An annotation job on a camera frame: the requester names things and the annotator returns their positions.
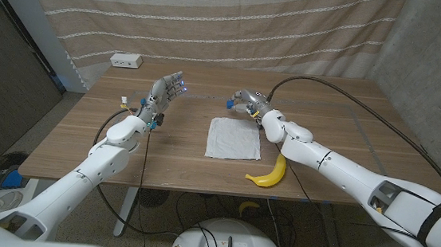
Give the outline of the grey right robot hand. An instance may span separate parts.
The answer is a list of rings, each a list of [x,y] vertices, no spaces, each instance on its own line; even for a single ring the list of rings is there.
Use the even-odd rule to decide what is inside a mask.
[[[241,89],[234,93],[226,102],[228,110],[250,114],[256,120],[260,120],[267,112],[273,110],[266,97],[254,90]]]

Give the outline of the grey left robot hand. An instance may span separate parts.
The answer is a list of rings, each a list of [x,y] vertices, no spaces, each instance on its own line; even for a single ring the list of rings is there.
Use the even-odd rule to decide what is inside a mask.
[[[136,116],[146,124],[162,125],[163,113],[167,110],[169,103],[187,91],[182,76],[183,72],[178,71],[155,81]]]

